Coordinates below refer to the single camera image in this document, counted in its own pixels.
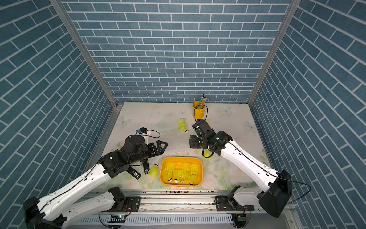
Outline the orange plastic storage box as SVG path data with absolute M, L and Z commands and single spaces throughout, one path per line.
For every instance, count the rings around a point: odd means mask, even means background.
M 200 159 L 170 156 L 163 160 L 159 179 L 166 186 L 196 188 L 201 185 L 203 175 L 203 163 Z

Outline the black robot base joint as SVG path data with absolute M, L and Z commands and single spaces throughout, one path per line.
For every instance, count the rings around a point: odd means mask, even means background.
M 214 203 L 217 211 L 254 211 L 253 205 L 241 205 L 234 199 L 234 193 L 240 188 L 235 186 L 228 196 L 216 196 Z

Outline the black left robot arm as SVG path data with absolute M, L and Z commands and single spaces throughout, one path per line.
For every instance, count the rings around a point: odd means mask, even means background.
M 119 212 L 130 204 L 119 187 L 80 202 L 79 199 L 99 185 L 127 171 L 136 179 L 141 177 L 133 167 L 135 162 L 146 162 L 162 155 L 168 144 L 157 140 L 147 144 L 145 135 L 131 135 L 121 149 L 103 155 L 84 174 L 41 198 L 31 197 L 23 204 L 24 220 L 29 229 L 65 229 L 73 222 L 98 212 Z

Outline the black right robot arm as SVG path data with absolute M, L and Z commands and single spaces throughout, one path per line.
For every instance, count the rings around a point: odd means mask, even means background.
M 261 208 L 273 217 L 280 217 L 292 196 L 290 174 L 266 166 L 240 147 L 226 132 L 216 133 L 204 119 L 197 119 L 193 129 L 195 134 L 190 135 L 190 148 L 209 150 L 234 163 L 261 189 L 256 195 Z

